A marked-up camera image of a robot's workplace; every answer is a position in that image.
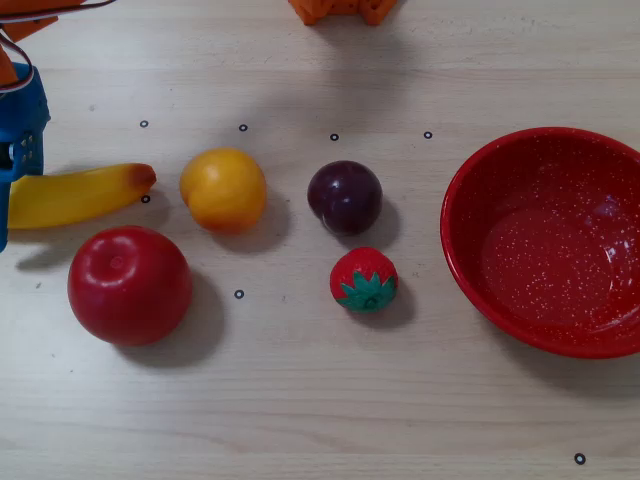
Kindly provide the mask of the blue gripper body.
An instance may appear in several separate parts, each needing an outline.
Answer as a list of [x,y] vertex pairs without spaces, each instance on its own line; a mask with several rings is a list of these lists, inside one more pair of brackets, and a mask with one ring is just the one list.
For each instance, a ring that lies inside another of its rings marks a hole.
[[1,137],[19,138],[29,133],[40,138],[50,120],[45,90],[37,69],[24,88],[1,96]]

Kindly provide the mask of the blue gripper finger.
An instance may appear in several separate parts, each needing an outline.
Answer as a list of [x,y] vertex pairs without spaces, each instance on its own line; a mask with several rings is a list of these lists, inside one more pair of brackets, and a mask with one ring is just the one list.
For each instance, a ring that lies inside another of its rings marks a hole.
[[41,132],[1,132],[1,176],[42,175],[44,149]]
[[8,213],[11,181],[1,178],[0,181],[0,252],[6,248],[8,241]]

